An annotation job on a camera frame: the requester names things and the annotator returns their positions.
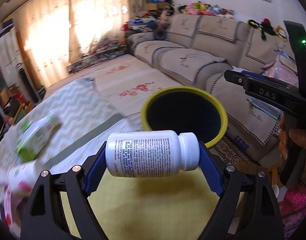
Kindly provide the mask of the yellow rimmed trash bin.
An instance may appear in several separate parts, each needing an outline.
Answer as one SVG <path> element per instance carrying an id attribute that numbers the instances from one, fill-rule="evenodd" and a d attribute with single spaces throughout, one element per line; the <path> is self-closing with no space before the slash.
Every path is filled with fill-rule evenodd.
<path id="1" fill-rule="evenodd" d="M 192 132 L 211 149 L 225 136 L 228 116 L 219 100 L 206 91 L 176 86 L 161 89 L 144 102 L 141 123 L 146 131 Z"/>

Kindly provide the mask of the black tower fan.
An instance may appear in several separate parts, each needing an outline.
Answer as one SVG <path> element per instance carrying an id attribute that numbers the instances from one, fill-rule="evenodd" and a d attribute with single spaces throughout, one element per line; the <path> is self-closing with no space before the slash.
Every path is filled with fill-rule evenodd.
<path id="1" fill-rule="evenodd" d="M 30 78 L 30 75 L 28 74 L 25 66 L 23 63 L 18 63 L 17 64 L 17 71 L 18 74 L 21 78 L 22 83 L 24 84 L 28 94 L 30 95 L 31 99 L 33 100 L 34 103 L 39 103 L 40 101 L 40 96 L 34 87 L 33 81 Z"/>

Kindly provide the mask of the white pill bottle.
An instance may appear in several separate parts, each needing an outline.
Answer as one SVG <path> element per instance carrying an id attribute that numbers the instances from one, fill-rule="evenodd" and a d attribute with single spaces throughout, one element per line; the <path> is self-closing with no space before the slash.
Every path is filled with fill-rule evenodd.
<path id="1" fill-rule="evenodd" d="M 193 171 L 199 163 L 199 142 L 193 133 L 167 131 L 110 134 L 105 149 L 114 177 L 162 178 Z"/>

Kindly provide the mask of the beige sofa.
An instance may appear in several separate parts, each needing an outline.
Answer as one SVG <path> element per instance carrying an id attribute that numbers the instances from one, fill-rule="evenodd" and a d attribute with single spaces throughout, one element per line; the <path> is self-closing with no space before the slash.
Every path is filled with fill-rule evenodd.
<path id="1" fill-rule="evenodd" d="M 147 32 L 130 35 L 127 42 L 138 59 L 216 97 L 227 111 L 227 135 L 250 158 L 258 161 L 277 146 L 281 112 L 247 96 L 223 73 L 246 70 L 297 85 L 289 42 L 241 21 L 182 14 L 172 16 L 165 39 Z"/>

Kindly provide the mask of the green coconut water bottle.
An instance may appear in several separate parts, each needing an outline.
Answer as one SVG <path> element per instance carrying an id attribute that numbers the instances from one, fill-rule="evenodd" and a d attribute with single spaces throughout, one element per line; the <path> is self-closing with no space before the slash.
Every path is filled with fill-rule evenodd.
<path id="1" fill-rule="evenodd" d="M 33 161 L 51 137 L 53 129 L 60 125 L 56 111 L 50 111 L 44 118 L 27 122 L 19 132 L 15 153 L 23 162 Z"/>

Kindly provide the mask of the white leaf paper cup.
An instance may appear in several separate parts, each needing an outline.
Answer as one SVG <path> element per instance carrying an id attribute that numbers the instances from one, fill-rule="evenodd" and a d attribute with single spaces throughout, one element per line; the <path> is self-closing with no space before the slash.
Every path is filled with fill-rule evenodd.
<path id="1" fill-rule="evenodd" d="M 9 169 L 0 167 L 0 187 L 6 187 L 16 197 L 28 197 L 45 167 L 38 160 L 13 165 Z"/>

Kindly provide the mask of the pile of plush toys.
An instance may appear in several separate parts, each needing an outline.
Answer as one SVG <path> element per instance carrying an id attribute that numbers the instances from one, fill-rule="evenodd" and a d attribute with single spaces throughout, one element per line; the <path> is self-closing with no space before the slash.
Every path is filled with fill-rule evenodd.
<path id="1" fill-rule="evenodd" d="M 175 12 L 187 15 L 216 16 L 229 19 L 235 18 L 234 10 L 225 9 L 219 5 L 206 4 L 201 1 L 192 2 L 189 5 L 179 5 L 176 7 Z"/>

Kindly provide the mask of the cream curtains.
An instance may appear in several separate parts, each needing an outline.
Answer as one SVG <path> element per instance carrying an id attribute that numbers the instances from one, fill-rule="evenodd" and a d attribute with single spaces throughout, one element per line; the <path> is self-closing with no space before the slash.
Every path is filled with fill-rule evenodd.
<path id="1" fill-rule="evenodd" d="M 144 0 L 29 0 L 13 13 L 33 71 L 45 87 L 68 77 L 67 67 L 142 12 Z"/>

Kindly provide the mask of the yellow green tablecloth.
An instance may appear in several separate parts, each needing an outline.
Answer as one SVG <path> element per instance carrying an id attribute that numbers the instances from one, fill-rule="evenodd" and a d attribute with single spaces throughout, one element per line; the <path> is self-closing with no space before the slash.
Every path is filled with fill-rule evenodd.
<path id="1" fill-rule="evenodd" d="M 73 239 L 61 192 L 68 195 L 80 239 L 106 239 L 88 202 L 106 171 L 123 178 L 164 178 L 196 168 L 201 169 L 210 190 L 220 198 L 200 239 L 227 239 L 240 197 L 238 185 L 233 183 L 237 171 L 209 151 L 227 129 L 226 111 L 214 96 L 192 87 L 166 88 L 154 94 L 152 100 L 166 95 L 178 96 L 178 103 L 186 112 L 192 106 L 184 96 L 202 99 L 206 103 L 202 112 L 208 127 L 216 133 L 212 141 L 204 143 L 193 133 L 173 131 L 112 133 L 83 164 L 61 174 L 51 174 L 48 170 L 39 173 L 26 205 L 20 239 Z"/>

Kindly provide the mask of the stacked cardboard boxes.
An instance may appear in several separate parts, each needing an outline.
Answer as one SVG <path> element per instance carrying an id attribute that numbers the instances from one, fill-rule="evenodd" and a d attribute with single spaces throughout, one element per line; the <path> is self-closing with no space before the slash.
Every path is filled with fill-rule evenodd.
<path id="1" fill-rule="evenodd" d="M 172 0 L 146 0 L 145 9 L 148 11 L 159 11 L 165 7 L 169 7 Z"/>

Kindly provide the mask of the low shelf with books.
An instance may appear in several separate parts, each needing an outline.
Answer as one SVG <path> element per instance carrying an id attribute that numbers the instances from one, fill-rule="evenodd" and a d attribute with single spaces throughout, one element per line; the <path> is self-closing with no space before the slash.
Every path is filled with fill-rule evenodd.
<path id="1" fill-rule="evenodd" d="M 124 43 L 114 41 L 101 45 L 98 49 L 82 55 L 80 60 L 67 66 L 69 74 L 74 74 L 97 64 L 115 59 L 126 54 L 127 46 Z"/>

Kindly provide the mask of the white standing air conditioner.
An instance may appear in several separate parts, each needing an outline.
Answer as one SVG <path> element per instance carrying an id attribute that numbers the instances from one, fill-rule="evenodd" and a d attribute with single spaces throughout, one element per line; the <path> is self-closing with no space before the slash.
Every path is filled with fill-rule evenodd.
<path id="1" fill-rule="evenodd" d="M 0 70 L 8 87 L 22 87 L 22 79 L 17 70 L 23 64 L 14 25 L 0 31 Z"/>

